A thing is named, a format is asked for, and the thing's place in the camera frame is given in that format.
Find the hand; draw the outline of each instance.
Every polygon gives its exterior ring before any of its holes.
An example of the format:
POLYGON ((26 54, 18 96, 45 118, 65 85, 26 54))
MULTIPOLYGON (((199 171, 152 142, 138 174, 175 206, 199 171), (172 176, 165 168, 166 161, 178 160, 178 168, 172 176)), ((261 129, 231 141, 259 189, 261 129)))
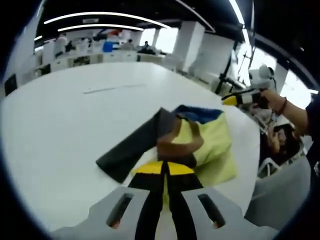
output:
POLYGON ((265 97, 268 100, 269 108, 276 112, 281 110, 286 101, 284 97, 270 90, 264 90, 261 92, 261 97, 265 97))

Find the white table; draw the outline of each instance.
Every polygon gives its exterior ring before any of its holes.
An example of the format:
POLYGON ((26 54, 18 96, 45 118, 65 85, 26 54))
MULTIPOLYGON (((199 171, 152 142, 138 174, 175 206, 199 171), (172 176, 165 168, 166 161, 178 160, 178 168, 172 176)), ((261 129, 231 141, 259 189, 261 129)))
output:
POLYGON ((3 100, 6 165, 29 213, 48 231, 84 220, 90 206, 118 186, 95 161, 160 107, 171 111, 180 104, 226 112, 238 175, 215 188, 245 214, 258 171, 259 128, 237 108, 223 107, 219 96, 146 62, 57 71, 3 100), (84 94, 110 87, 116 89, 84 94))

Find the bracelet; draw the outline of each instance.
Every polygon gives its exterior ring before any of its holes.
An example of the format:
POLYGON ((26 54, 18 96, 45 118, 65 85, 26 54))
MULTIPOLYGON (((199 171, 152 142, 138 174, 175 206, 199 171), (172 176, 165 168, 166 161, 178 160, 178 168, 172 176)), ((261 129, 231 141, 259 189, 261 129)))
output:
POLYGON ((282 105, 280 111, 278 111, 278 113, 277 113, 278 116, 280 116, 280 115, 282 115, 282 114, 284 113, 285 108, 286 108, 286 106, 287 106, 288 100, 287 100, 286 97, 284 97, 284 99, 285 99, 285 100, 284 100, 284 104, 282 105))

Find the blue object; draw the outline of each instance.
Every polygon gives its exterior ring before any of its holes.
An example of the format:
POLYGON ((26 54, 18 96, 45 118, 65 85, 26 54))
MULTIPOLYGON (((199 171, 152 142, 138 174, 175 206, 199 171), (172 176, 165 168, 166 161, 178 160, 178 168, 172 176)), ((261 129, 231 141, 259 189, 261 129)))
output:
POLYGON ((223 111, 218 109, 194 107, 180 105, 174 111, 175 114, 179 114, 191 121, 199 122, 201 124, 206 124, 208 122, 216 120, 223 111))
POLYGON ((105 41, 103 44, 103 52, 104 53, 111 53, 114 49, 114 42, 112 41, 105 41))

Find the ceiling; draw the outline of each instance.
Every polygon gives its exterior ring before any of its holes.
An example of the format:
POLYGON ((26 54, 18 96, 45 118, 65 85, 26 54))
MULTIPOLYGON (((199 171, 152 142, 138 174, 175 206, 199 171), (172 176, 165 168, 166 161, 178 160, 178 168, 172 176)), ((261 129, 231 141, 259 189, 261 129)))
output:
MULTIPOLYGON (((240 29, 238 19, 228 0, 182 0, 194 8, 216 30, 216 34, 228 38, 241 36, 235 29, 240 29)), ((236 0, 243 15, 246 26, 252 20, 252 2, 250 0, 236 0)), ((136 15, 155 21, 185 20, 199 21, 210 28, 189 9, 176 0, 47 0, 44 5, 42 19, 37 30, 37 36, 42 35, 43 40, 55 37, 57 29, 82 25, 82 19, 92 16, 79 16, 62 19, 44 25, 43 22, 55 17, 81 12, 116 12, 136 15)), ((254 31, 271 40, 276 45, 290 53, 311 75, 320 83, 320 29, 319 11, 317 1, 313 0, 254 0, 255 17, 254 31)), ((118 24, 137 26, 141 20, 121 16, 95 16, 99 24, 118 24)), ((166 25, 179 27, 177 21, 165 22, 166 25)), ((158 27, 144 25, 142 28, 158 27)), ((258 47, 265 47, 256 41, 258 47)), ((309 88, 314 87, 307 79, 301 79, 309 88)))

